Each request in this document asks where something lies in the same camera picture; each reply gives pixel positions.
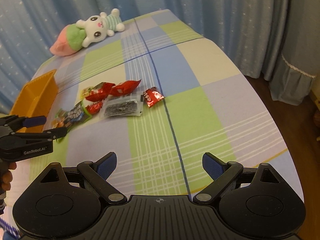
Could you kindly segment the person's left hand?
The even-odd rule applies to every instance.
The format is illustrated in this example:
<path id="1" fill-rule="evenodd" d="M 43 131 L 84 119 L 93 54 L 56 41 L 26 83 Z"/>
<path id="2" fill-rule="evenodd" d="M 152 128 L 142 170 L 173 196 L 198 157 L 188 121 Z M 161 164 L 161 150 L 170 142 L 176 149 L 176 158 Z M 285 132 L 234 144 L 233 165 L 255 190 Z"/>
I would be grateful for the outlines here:
<path id="1" fill-rule="evenodd" d="M 1 176 L 1 189 L 4 191 L 9 191 L 11 189 L 11 182 L 13 180 L 11 170 L 15 170 L 17 168 L 16 163 L 10 163 L 8 169 Z"/>

